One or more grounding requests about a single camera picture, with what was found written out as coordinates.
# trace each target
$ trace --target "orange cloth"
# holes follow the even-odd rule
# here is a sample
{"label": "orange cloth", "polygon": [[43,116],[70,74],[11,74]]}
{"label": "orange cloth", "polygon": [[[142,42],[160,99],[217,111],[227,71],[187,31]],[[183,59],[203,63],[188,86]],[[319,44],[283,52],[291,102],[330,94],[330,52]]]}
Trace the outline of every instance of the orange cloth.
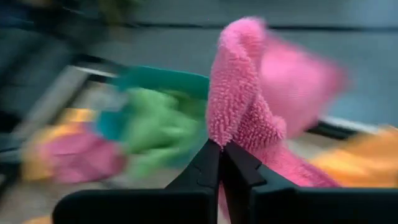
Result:
{"label": "orange cloth", "polygon": [[343,187],[398,187],[398,129],[360,134],[310,161]]}
{"label": "orange cloth", "polygon": [[51,216],[34,218],[24,222],[24,224],[51,224],[51,223],[52,223]]}
{"label": "orange cloth", "polygon": [[38,148],[49,141],[67,134],[79,132],[78,123],[91,121],[94,111],[88,109],[66,109],[59,125],[37,131],[26,143],[22,153],[22,180],[42,180],[52,176],[49,164],[44,161]]}

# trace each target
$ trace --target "pink towel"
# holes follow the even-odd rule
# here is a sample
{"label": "pink towel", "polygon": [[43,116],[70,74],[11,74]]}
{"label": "pink towel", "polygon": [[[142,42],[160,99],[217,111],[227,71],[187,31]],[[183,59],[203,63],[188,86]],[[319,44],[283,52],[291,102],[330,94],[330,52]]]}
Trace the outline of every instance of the pink towel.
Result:
{"label": "pink towel", "polygon": [[125,158],[116,142],[93,133],[81,123],[82,132],[59,137],[42,146],[54,179],[61,183],[100,180],[121,172]]}
{"label": "pink towel", "polygon": [[[277,39],[261,20],[233,22],[220,35],[211,70],[209,137],[220,146],[236,142],[297,185],[337,187],[293,155],[284,140],[317,120],[325,102],[341,88],[341,80],[338,69]],[[219,203],[228,214],[223,186]]]}

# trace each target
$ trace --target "teal cloth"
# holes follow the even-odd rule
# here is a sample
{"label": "teal cloth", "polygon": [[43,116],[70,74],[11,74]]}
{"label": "teal cloth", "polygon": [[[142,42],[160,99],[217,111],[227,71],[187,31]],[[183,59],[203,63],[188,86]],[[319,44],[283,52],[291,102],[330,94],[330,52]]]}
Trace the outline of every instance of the teal cloth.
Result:
{"label": "teal cloth", "polygon": [[131,88],[134,111],[123,133],[123,150],[142,154],[129,166],[134,177],[149,175],[182,154],[187,154],[202,128],[206,102],[172,90]]}

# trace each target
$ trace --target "towel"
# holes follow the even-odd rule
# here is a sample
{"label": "towel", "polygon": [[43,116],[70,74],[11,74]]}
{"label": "towel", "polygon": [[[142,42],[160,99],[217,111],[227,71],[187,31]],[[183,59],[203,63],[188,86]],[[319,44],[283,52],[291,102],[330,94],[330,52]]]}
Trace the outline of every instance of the towel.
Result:
{"label": "towel", "polygon": [[398,129],[359,134],[310,161],[344,187],[398,188]]}
{"label": "towel", "polygon": [[50,215],[44,217],[33,218],[31,220],[27,220],[23,224],[51,224],[52,218]]}
{"label": "towel", "polygon": [[55,126],[49,126],[35,132],[24,145],[22,151],[22,180],[44,180],[52,176],[48,158],[40,153],[41,145],[61,136],[81,131],[79,122],[91,121],[94,112],[88,109],[68,108]]}
{"label": "towel", "polygon": [[131,88],[128,93],[133,113],[123,133],[123,148],[142,154],[129,165],[129,173],[145,177],[189,155],[204,123],[205,101],[172,90]]}
{"label": "towel", "polygon": [[[277,66],[267,70],[266,65],[272,63]],[[337,71],[266,32],[260,19],[233,22],[220,35],[211,69],[206,111],[209,138],[221,147],[234,141],[297,185],[337,187],[326,174],[292,154],[284,141],[317,120],[320,108],[341,88]],[[293,117],[284,110],[300,113]],[[219,196],[227,214],[222,185]]]}
{"label": "towel", "polygon": [[125,165],[116,142],[92,132],[80,123],[81,131],[61,136],[42,146],[50,162],[53,177],[61,183],[79,183],[105,179],[120,173]]}

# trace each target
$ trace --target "green towel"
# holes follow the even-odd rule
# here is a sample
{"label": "green towel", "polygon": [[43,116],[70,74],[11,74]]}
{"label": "green towel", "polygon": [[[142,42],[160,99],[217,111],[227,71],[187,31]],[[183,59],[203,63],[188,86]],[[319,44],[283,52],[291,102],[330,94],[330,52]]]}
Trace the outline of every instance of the green towel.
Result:
{"label": "green towel", "polygon": [[137,177],[188,153],[205,116],[204,100],[177,91],[128,90],[134,112],[123,134],[124,152],[143,154],[130,166]]}

